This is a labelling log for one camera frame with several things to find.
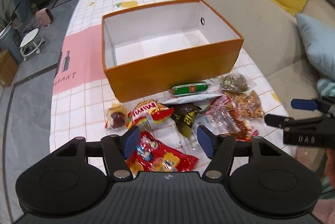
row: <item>white stool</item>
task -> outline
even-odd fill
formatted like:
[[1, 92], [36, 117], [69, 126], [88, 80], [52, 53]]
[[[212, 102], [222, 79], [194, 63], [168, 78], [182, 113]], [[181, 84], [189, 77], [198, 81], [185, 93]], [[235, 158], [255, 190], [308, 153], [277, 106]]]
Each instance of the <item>white stool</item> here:
[[[31, 55], [32, 53], [34, 53], [35, 51], [36, 51], [36, 54], [41, 53], [40, 46], [45, 40], [39, 35], [39, 31], [40, 29], [36, 28], [33, 31], [30, 31], [28, 34], [26, 34], [25, 37], [23, 38], [21, 45], [20, 45], [20, 53], [23, 56], [24, 61], [26, 61], [27, 57]], [[26, 48], [32, 47], [32, 46], [34, 47], [34, 49], [28, 54], [24, 54], [24, 51], [26, 50]]]

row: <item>sofa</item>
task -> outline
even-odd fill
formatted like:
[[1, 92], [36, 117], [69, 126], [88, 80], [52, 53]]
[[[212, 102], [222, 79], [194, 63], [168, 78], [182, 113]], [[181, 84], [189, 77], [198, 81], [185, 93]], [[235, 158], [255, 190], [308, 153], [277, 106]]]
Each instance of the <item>sofa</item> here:
[[[262, 71], [289, 116], [319, 115], [294, 110], [292, 98], [318, 96], [318, 72], [306, 59], [296, 19], [269, 0], [204, 0], [244, 36], [243, 48]], [[308, 0], [303, 13], [335, 28], [335, 9], [326, 0]], [[299, 148], [297, 159], [312, 170], [319, 168], [324, 149]]]

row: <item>person's hand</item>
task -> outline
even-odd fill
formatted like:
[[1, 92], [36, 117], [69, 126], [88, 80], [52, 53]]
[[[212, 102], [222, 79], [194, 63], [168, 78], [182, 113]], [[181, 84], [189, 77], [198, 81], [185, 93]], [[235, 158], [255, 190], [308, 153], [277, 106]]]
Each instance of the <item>person's hand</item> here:
[[327, 157], [325, 175], [329, 177], [331, 186], [335, 188], [335, 150], [327, 149]]

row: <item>floor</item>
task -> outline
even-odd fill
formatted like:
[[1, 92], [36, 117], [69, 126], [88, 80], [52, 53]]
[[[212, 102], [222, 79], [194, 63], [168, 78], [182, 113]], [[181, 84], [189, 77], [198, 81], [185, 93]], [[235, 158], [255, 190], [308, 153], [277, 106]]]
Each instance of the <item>floor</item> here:
[[0, 163], [4, 174], [0, 176], [1, 224], [13, 223], [22, 215], [15, 194], [17, 177], [49, 153], [53, 80], [64, 36], [77, 2], [50, 0], [48, 8], [54, 21], [41, 30], [46, 40], [41, 54], [22, 62], [12, 87], [5, 88], [2, 93], [0, 129], [4, 130], [3, 134], [0, 130], [0, 155], [5, 157]]

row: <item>open cardboard box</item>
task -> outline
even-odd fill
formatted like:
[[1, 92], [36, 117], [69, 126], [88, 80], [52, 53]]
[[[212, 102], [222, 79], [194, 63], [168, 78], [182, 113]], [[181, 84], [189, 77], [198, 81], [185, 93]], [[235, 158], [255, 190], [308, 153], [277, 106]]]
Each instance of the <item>open cardboard box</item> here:
[[103, 68], [128, 102], [230, 72], [243, 41], [202, 0], [138, 6], [103, 16]]

